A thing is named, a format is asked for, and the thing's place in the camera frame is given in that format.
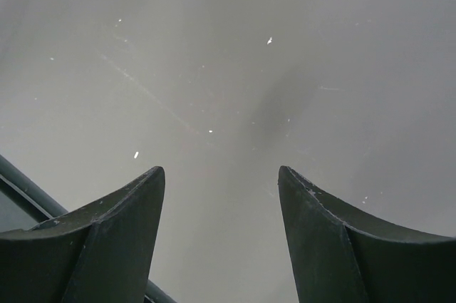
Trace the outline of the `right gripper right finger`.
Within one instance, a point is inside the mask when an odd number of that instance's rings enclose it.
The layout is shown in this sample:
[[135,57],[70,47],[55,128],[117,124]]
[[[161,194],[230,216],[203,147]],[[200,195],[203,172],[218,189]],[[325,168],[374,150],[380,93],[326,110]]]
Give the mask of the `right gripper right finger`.
[[455,239],[368,214],[279,168],[300,302],[453,302]]

